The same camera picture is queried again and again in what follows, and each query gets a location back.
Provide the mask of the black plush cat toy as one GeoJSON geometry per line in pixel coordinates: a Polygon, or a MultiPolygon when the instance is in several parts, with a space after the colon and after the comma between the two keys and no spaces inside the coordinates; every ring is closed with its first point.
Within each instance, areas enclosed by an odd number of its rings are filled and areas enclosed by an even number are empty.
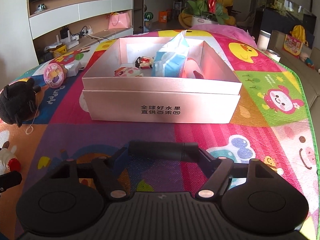
{"type": "Polygon", "coordinates": [[[36,95],[41,91],[35,80],[17,81],[6,85],[1,92],[1,120],[21,127],[37,111],[36,95]]]}

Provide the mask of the blue tissue pack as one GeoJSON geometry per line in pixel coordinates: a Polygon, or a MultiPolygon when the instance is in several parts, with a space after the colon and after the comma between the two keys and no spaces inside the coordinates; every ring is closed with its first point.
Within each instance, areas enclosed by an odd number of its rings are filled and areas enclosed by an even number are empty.
{"type": "Polygon", "coordinates": [[[181,77],[189,54],[186,33],[186,30],[180,32],[156,52],[151,76],[181,77]]]}

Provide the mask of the colourful cartoon play mat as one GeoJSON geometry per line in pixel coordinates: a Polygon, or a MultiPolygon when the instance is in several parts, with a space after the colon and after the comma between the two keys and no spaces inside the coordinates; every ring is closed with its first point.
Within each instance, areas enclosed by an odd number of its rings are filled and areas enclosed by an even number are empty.
{"type": "Polygon", "coordinates": [[[283,173],[292,185],[306,189],[310,213],[303,232],[309,239],[319,239],[319,122],[314,123],[299,76],[282,63],[273,63],[264,55],[252,64],[240,63],[227,49],[228,39],[203,31],[189,36],[213,37],[227,60],[243,81],[240,101],[228,124],[161,124],[93,121],[82,94],[82,75],[66,81],[58,89],[43,87],[38,117],[25,126],[1,123],[1,145],[14,152],[22,164],[20,185],[1,195],[1,239],[15,239],[22,233],[15,206],[26,191],[46,172],[62,161],[73,158],[88,162],[106,155],[112,148],[122,148],[130,140],[197,142],[201,147],[237,155],[231,140],[242,136],[260,158],[283,173]],[[287,87],[293,94],[304,94],[301,115],[285,117],[262,106],[263,95],[272,87],[287,87]]]}

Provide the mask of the pink cardboard box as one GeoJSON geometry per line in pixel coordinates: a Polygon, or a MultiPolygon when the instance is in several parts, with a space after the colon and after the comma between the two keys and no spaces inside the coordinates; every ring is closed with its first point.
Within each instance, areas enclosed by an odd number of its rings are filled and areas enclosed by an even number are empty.
{"type": "Polygon", "coordinates": [[[242,84],[213,37],[188,36],[190,51],[181,77],[154,77],[133,70],[139,56],[153,57],[168,37],[117,39],[82,78],[93,120],[227,124],[242,84]]]}

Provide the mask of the pink round toy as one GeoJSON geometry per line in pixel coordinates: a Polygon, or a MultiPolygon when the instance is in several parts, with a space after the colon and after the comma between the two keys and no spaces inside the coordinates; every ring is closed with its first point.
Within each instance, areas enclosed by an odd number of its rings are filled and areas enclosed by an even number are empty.
{"type": "Polygon", "coordinates": [[[67,77],[67,69],[63,64],[50,63],[44,69],[43,78],[50,88],[59,88],[67,77]]]}

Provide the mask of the small figurine doll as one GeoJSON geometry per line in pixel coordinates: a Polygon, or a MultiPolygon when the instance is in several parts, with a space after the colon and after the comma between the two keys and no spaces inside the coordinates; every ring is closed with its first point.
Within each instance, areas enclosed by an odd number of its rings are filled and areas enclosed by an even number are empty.
{"type": "Polygon", "coordinates": [[[135,67],[139,69],[152,69],[154,59],[154,57],[138,57],[135,61],[135,67]]]}

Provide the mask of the silver metal cup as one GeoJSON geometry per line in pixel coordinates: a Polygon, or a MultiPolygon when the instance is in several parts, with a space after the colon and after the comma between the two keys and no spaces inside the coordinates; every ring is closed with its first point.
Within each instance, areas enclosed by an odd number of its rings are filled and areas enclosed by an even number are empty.
{"type": "Polygon", "coordinates": [[[270,33],[264,30],[261,30],[259,33],[258,41],[257,41],[257,48],[259,50],[266,50],[268,48],[270,37],[271,37],[270,33]]]}

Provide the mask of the white wooden tv cabinet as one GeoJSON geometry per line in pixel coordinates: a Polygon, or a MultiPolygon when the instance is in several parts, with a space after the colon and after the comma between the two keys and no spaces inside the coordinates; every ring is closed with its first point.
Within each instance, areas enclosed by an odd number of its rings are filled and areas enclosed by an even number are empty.
{"type": "Polygon", "coordinates": [[[27,0],[27,5],[36,62],[40,61],[44,48],[56,42],[63,27],[74,34],[89,26],[94,35],[104,37],[110,34],[111,13],[133,13],[133,0],[27,0]]]}

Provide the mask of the pink orchid flower pot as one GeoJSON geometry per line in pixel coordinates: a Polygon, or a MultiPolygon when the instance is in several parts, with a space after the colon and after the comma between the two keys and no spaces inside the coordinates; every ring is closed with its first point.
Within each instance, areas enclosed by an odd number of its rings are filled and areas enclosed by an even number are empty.
{"type": "Polygon", "coordinates": [[[236,25],[236,20],[229,15],[228,7],[233,6],[234,0],[187,0],[187,7],[181,17],[189,19],[190,26],[200,24],[236,25]]]}

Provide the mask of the glass fish tank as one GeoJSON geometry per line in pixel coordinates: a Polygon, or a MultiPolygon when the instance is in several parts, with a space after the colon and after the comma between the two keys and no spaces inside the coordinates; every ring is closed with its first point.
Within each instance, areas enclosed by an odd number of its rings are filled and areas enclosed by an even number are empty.
{"type": "Polygon", "coordinates": [[[264,8],[272,9],[291,20],[298,20],[310,33],[314,33],[317,16],[313,14],[313,0],[260,0],[264,8]]]}

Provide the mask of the orange paper bag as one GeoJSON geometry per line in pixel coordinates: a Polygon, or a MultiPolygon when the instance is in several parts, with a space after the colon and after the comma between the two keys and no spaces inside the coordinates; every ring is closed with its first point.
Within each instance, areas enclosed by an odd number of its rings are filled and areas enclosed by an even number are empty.
{"type": "Polygon", "coordinates": [[[170,11],[160,11],[158,14],[158,21],[159,23],[167,23],[170,20],[170,11]]]}

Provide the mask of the pink gift bag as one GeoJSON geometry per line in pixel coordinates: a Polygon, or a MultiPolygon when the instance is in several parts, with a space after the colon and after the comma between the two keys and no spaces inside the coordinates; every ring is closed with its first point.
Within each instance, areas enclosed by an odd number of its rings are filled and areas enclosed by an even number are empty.
{"type": "Polygon", "coordinates": [[[108,29],[127,29],[131,26],[131,20],[128,12],[115,12],[109,15],[108,29]]]}

